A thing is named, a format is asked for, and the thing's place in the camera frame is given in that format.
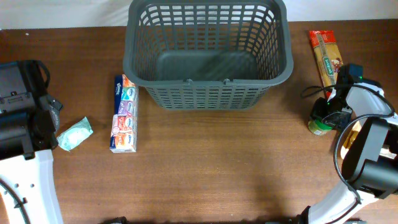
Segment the green lid spice jar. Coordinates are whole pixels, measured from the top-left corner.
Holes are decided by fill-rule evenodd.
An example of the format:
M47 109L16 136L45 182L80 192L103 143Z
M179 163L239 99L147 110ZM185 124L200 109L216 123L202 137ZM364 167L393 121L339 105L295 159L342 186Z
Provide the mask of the green lid spice jar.
M308 122L308 129L311 133L317 136L322 136L331 131L333 128L323 124L317 119L310 119Z

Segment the glutinous rice bag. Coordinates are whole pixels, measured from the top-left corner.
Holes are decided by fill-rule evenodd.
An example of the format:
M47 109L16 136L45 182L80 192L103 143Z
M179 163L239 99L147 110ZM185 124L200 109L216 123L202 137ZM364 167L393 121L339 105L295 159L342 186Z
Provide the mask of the glutinous rice bag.
M340 156L341 156L342 159L344 159L345 156L347 155L352 143L354 142L354 140L358 136L361 128L362 128L362 125L361 125L361 123L359 121L357 121L353 125L351 131L347 135L347 137L346 137L346 139L345 139L345 141L344 141L344 143L343 143L343 145L341 147L341 150L340 150Z

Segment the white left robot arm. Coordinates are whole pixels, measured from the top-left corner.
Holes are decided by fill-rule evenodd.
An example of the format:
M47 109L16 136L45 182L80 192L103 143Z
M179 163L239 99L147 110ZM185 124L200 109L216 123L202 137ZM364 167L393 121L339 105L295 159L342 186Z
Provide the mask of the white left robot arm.
M63 105L40 60L1 64L1 198L10 223L62 223L53 153Z

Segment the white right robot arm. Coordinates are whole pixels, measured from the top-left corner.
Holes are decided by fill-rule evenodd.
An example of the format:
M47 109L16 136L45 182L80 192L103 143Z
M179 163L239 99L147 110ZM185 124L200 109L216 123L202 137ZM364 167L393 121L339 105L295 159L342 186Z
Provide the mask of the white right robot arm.
M383 147L397 154L397 113L380 83L363 77L360 65L342 66L334 85L314 90L331 91L316 100L308 124L317 134L340 132L333 150L340 181L294 222L346 223L370 203L397 194L397 158L381 155Z

